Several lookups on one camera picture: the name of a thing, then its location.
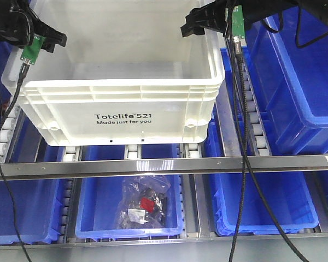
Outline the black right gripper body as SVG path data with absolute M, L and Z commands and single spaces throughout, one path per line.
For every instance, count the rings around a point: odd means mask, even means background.
M 236 5 L 243 8 L 244 18 L 250 23 L 260 21 L 271 15 L 281 13 L 295 6 L 305 10 L 320 22 L 328 26 L 328 1 L 326 0 L 298 0 L 298 1 L 236 1 Z

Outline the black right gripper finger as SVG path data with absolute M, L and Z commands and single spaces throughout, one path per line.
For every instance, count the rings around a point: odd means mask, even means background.
M 184 24 L 183 26 L 181 26 L 180 29 L 181 29 L 181 34 L 182 34 L 183 38 L 189 37 L 191 35 L 197 35 L 197 36 L 205 35 L 204 28 L 197 27 L 197 26 L 190 26 L 190 25 Z
M 226 1 L 213 1 L 202 7 L 193 8 L 186 16 L 188 27 L 225 27 Z

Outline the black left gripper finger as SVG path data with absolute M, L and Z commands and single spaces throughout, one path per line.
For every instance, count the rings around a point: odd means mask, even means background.
M 50 41 L 44 41 L 44 43 L 41 46 L 42 50 L 45 50 L 46 52 L 53 53 L 55 49 L 55 43 Z
M 43 47 L 66 46 L 67 36 L 64 33 L 55 30 L 39 19 L 33 20 L 33 27 L 34 33 L 45 38 Z

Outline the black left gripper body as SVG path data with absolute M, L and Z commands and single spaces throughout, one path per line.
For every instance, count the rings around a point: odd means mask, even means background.
M 29 1 L 0 0 L 0 41 L 14 46 L 31 45 L 34 38 Z

